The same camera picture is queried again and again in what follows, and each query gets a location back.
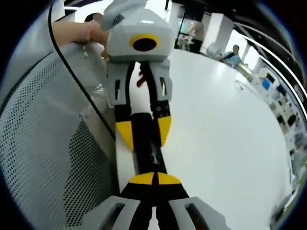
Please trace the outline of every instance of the black circular hole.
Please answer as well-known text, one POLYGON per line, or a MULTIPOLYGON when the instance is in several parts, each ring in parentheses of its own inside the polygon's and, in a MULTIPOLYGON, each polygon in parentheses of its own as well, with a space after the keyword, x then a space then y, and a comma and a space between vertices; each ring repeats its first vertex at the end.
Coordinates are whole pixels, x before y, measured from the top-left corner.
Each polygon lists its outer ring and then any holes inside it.
POLYGON ((154 49, 157 43, 150 38, 142 38, 133 43, 133 48, 140 52, 146 52, 154 49))

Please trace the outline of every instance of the white table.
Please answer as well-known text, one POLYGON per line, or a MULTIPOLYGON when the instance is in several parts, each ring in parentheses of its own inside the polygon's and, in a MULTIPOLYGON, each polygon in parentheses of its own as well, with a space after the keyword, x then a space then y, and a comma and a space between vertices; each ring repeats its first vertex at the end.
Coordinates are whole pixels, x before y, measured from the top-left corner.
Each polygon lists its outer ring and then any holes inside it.
MULTIPOLYGON (((233 230, 269 229, 273 207, 292 191, 289 153, 276 118, 263 100, 235 84, 250 85, 235 69, 181 50, 170 59, 173 121, 162 148, 168 173, 181 179, 190 196, 224 214, 233 230)), ((138 78, 136 69, 132 111, 149 112, 147 87, 138 89, 138 78)), ((116 149, 122 190, 136 165, 119 133, 116 149)), ((153 217, 149 229, 157 230, 156 222, 153 217)))

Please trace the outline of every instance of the black strap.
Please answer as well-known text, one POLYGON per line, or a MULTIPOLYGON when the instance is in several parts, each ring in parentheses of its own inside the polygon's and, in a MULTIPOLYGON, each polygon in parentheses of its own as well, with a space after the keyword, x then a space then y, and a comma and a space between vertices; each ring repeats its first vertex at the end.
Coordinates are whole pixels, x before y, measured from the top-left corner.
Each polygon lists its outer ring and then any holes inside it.
POLYGON ((233 52, 231 52, 230 54, 228 54, 226 57, 224 57, 224 59, 230 59, 234 56, 235 54, 233 52))

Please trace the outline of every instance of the black cable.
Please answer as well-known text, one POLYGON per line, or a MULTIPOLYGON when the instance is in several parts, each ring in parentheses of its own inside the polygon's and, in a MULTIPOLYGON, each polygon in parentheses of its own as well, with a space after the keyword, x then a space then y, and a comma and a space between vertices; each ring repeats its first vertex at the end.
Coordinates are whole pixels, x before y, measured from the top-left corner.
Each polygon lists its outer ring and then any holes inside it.
POLYGON ((63 61, 65 67, 67 68, 68 72, 71 74, 72 78, 75 80, 75 82, 77 83, 77 85, 79 86, 80 90, 83 92, 83 94, 85 95, 86 99, 89 101, 89 103, 91 104, 91 106, 94 108, 95 112, 97 113, 97 115, 99 116, 100 120, 102 121, 102 123, 105 125, 106 129, 108 130, 108 132, 110 133, 111 137, 115 140, 115 134, 113 133, 111 127, 109 126, 109 124, 106 122, 106 120, 104 119, 104 117, 102 116, 102 114, 100 113, 100 111, 98 110, 97 106, 95 105, 95 103, 93 102, 93 100, 91 99, 91 96, 87 93, 87 91, 85 90, 85 88, 83 87, 83 85, 81 84, 81 82, 79 81, 79 79, 77 78, 77 76, 75 75, 75 73, 72 71, 70 65, 68 64, 67 60, 65 59, 65 57, 63 56, 62 52, 59 49, 59 46, 56 43, 56 40, 54 38, 54 34, 52 31, 52 26, 51 26, 51 14, 52 14, 52 8, 53 8, 53 4, 51 4, 50 9, 49 9, 49 14, 48 14, 48 28, 49 28, 49 33, 50 33, 50 37, 51 37, 51 41, 52 44, 57 52, 57 54, 59 55, 59 57, 61 58, 61 60, 63 61))

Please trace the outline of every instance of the perforated metal panel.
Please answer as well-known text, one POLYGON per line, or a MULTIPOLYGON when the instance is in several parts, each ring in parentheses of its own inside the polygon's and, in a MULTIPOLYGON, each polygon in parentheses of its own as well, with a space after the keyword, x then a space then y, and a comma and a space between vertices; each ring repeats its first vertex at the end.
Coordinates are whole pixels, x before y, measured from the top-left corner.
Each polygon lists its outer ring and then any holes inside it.
MULTIPOLYGON (((96 56, 89 52, 84 58, 77 45, 62 51, 92 94, 100 84, 100 67, 93 68, 91 59, 96 56)), ((106 107, 99 92, 95 101, 106 107)), ((37 230, 74 229, 86 212, 114 194, 107 157, 113 153, 97 144, 82 116, 86 109, 88 101, 60 58, 50 54, 10 95, 1 114, 1 169, 15 202, 37 230)))

